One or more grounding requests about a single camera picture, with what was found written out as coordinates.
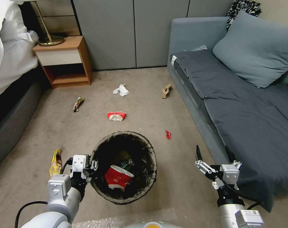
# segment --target beige carpet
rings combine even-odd
[[[124,83],[130,94],[113,95]],[[147,195],[125,206],[106,201],[88,185],[75,223],[112,217],[123,224],[153,217],[188,228],[220,227],[217,192],[194,167],[196,145],[207,163],[213,163],[212,157],[174,84],[170,96],[161,98],[167,83],[173,84],[166,68],[151,68],[94,73],[91,86],[48,90],[22,138],[0,164],[0,228],[13,227],[25,203],[48,200],[48,169],[56,148],[62,149],[63,160],[91,154],[100,139],[119,130],[139,132],[151,142],[157,182]],[[79,96],[86,100],[74,113]],[[122,122],[109,121],[109,111],[127,116]],[[165,130],[172,133],[171,140]],[[20,226],[42,211],[36,205],[24,209]],[[260,212],[266,227],[288,227],[288,197],[277,199],[271,214]]]

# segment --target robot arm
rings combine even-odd
[[[35,216],[22,228],[71,228],[84,197],[87,182],[97,170],[97,161],[89,164],[88,155],[74,155],[70,175],[54,175],[48,181],[50,200],[45,212]]]
[[[251,228],[261,227],[263,220],[257,210],[245,210],[244,202],[239,195],[250,199],[236,192],[238,190],[237,180],[239,177],[239,168],[241,162],[236,160],[232,164],[223,164],[221,166],[209,166],[202,161],[200,149],[196,148],[195,166],[210,180],[212,186],[217,190],[219,198],[217,205],[221,210],[221,222],[223,228]]]

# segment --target white duvet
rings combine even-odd
[[[21,75],[37,66],[32,48],[38,36],[27,32],[15,2],[0,1],[0,94]]]

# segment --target wooden nightstand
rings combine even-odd
[[[70,36],[55,46],[33,48],[53,88],[91,85],[92,67],[83,36]]]

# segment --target black trash bag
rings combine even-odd
[[[110,189],[104,178],[111,165],[131,158],[134,161],[134,178],[125,191]],[[156,181],[157,160],[154,149],[147,138],[136,132],[118,131],[104,137],[94,148],[91,161],[98,160],[97,178],[91,185],[103,198],[114,204],[129,204],[143,197]]]

